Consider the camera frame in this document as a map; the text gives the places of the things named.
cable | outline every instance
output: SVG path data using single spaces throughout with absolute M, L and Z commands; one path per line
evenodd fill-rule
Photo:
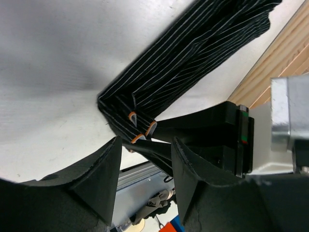
M 166 176 L 165 178 L 164 178 L 164 183 L 168 183 L 169 181 L 171 181 L 171 180 L 173 180 L 174 178 L 173 177 L 170 177 L 170 176 Z
M 162 229 L 164 227 L 164 225 L 160 222 L 158 216 L 156 215 L 155 218 L 157 219 L 158 223 L 159 223 L 159 228 Z

folded garment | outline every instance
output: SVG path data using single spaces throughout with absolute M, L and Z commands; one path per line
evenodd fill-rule
M 197 0 L 98 96 L 115 134 L 150 139 L 154 120 L 202 77 L 269 29 L 281 0 Z

black striped fabric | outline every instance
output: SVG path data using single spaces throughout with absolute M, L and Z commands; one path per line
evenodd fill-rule
M 197 0 L 98 96 L 113 131 L 135 143 L 202 77 L 269 29 L 281 0 Z

orange object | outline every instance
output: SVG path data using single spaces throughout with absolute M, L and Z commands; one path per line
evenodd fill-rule
M 134 111 L 132 111 L 130 114 L 129 114 L 129 119 L 131 120 L 132 119 L 132 116 L 133 115 L 136 115 L 136 113 Z
M 139 134 L 138 136 L 136 136 L 136 137 L 131 141 L 131 143 L 132 143 L 132 144 L 136 143 L 136 141 L 139 140 L 141 137 L 144 137 L 144 139 L 146 139 L 146 138 L 145 138 L 145 135 Z
M 145 133 L 146 136 L 148 136 L 148 134 L 149 134 L 151 128 L 152 128 L 154 125 L 156 126 L 156 121 L 153 121 L 152 123 L 150 123 L 150 126 L 148 127 L 148 130 L 147 130 L 146 133 Z
M 160 232 L 177 232 L 173 225 L 169 222 L 168 224 L 166 224 L 165 227 L 163 227 L 162 229 L 160 229 Z

white fabric surface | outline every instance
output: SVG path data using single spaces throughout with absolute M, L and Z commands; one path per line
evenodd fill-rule
M 304 0 L 203 78 L 157 120 L 225 101 Z M 0 0 L 0 177 L 41 179 L 114 134 L 96 96 L 192 0 Z M 121 169 L 146 161 L 123 151 Z

